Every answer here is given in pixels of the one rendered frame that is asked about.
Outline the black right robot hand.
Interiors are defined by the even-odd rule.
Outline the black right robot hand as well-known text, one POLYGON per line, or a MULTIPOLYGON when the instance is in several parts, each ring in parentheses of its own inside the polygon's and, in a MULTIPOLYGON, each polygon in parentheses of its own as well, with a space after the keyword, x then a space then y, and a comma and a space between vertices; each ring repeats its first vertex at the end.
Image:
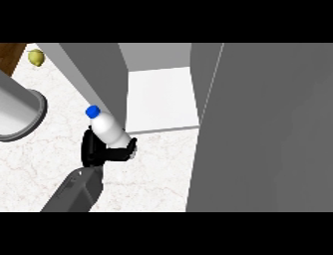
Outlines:
POLYGON ((94 131, 88 129, 82 141, 83 167, 102 166, 107 161, 128 161, 136 152, 138 139, 133 137, 126 147, 110 148, 94 131))

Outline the white bottle with blue cap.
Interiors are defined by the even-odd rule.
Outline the white bottle with blue cap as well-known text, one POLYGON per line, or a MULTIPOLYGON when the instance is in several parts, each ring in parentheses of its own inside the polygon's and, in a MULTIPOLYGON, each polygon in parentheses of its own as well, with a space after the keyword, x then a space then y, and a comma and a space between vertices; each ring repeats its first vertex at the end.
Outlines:
POLYGON ((138 140, 131 137, 114 116, 102 112, 98 106, 88 107, 86 115, 91 118, 94 134, 107 145, 107 159, 110 161, 128 161, 135 157, 138 140))

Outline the grey cabinet with white shelf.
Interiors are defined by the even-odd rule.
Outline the grey cabinet with white shelf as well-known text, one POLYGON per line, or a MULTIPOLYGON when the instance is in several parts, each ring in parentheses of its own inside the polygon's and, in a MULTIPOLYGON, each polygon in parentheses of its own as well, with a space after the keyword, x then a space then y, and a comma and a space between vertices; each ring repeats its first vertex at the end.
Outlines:
POLYGON ((129 69, 129 133, 199 126, 190 74, 191 43, 122 43, 129 69))

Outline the yellow-green lemon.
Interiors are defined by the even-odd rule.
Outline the yellow-green lemon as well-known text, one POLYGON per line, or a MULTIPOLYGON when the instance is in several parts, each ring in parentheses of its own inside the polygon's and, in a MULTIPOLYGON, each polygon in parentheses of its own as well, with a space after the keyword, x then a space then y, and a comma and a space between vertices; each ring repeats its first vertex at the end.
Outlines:
POLYGON ((45 53, 39 49, 34 49, 28 52, 28 61, 36 67, 43 65, 45 53))

